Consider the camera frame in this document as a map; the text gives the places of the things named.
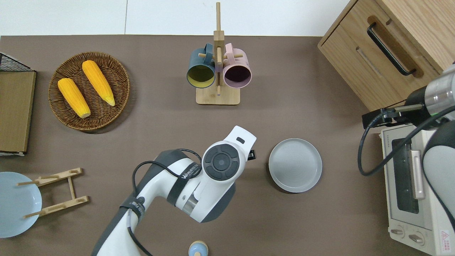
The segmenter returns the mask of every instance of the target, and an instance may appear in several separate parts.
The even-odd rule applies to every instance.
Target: oven knob
[[[404,229],[402,226],[398,225],[396,228],[391,229],[389,228],[389,232],[395,235],[400,236],[401,238],[404,237]]]
[[[392,229],[390,230],[391,233],[397,234],[397,235],[402,235],[403,231],[399,229]]]
[[[409,235],[409,238],[421,246],[425,244],[424,236],[420,232],[416,232],[416,234]]]

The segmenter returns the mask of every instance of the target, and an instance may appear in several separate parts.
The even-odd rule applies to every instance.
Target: brown table
[[[131,173],[161,151],[199,153],[239,125],[257,136],[257,159],[237,180],[231,203],[216,220],[199,224],[157,198],[136,235],[153,255],[187,255],[203,240],[210,255],[425,255],[387,232],[384,176],[363,177],[356,155],[367,108],[317,49],[319,37],[226,36],[248,54],[251,84],[237,106],[202,106],[186,81],[189,54],[211,36],[2,36],[0,51],[37,70],[28,154],[1,157],[0,170],[31,179],[76,167],[76,196],[90,203],[38,218],[25,233],[0,240],[1,255],[89,255],[119,204]],[[47,101],[55,69],[71,56],[101,51],[131,75],[132,100],[104,133],[70,129]],[[268,173],[280,141],[302,138],[320,152],[323,174],[311,190],[281,191]],[[368,137],[364,166],[382,157]],[[144,174],[146,168],[138,172]],[[42,187],[43,206],[68,200],[67,184]]]

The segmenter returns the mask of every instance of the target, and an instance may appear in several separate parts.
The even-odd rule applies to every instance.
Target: mug
[[[227,59],[223,61],[223,80],[232,88],[243,88],[251,82],[251,69],[244,51],[232,47],[232,43],[225,45]]]
[[[206,44],[205,48],[195,49],[190,56],[187,80],[196,88],[207,88],[215,82],[215,62],[212,59],[213,45]]]

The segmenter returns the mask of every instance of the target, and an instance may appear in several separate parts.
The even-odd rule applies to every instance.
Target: oven door handle
[[[408,163],[411,171],[412,196],[414,199],[424,199],[424,181],[422,165],[420,164],[420,150],[408,150]]]

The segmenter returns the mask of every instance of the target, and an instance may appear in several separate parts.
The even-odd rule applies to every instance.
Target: white wall
[[[349,0],[0,0],[0,36],[322,36]]]

